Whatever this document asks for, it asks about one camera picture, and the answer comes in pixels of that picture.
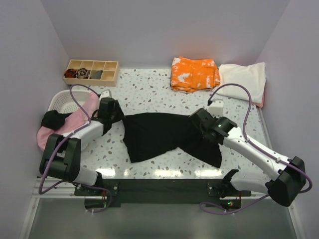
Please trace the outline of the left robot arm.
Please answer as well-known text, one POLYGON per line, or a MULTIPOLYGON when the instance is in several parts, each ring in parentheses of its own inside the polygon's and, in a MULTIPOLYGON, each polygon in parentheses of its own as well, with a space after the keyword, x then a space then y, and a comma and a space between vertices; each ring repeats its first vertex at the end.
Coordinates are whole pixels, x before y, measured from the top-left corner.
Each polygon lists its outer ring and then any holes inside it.
POLYGON ((79 127, 69 133, 48 137, 39 167, 41 187, 49 176, 63 182, 86 185, 91 195, 99 195, 103 191, 103 183, 98 180, 100 174, 81 166, 82 147, 105 135, 112 124, 123 120, 125 116, 119 102, 113 98, 101 98, 98 103, 98 108, 92 113, 83 107, 79 109, 79 113, 85 117, 79 127))

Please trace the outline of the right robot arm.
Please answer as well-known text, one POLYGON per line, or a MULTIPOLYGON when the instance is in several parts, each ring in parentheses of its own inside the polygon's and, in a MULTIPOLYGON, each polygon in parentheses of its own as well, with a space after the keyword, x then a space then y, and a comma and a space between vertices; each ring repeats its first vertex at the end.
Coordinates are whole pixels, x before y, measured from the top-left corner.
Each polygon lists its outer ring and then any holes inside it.
POLYGON ((281 206, 291 205, 306 184, 306 169, 302 159, 290 159, 258 141, 249 138, 235 122, 226 117, 214 118, 203 108, 189 116, 204 139, 226 146, 258 166, 269 178, 266 182, 254 175, 242 174, 234 178, 237 169, 224 176, 222 190, 232 196, 238 191, 268 194, 281 206))

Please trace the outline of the black t-shirt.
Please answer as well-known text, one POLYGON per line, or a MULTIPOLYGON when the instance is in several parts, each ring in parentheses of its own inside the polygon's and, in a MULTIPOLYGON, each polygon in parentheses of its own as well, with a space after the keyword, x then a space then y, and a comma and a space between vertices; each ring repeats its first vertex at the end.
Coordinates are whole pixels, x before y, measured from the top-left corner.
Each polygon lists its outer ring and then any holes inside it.
POLYGON ((188 116, 167 113, 142 113, 125 116, 123 142, 132 163, 160 156, 176 148, 219 168, 219 145, 203 138, 188 116))

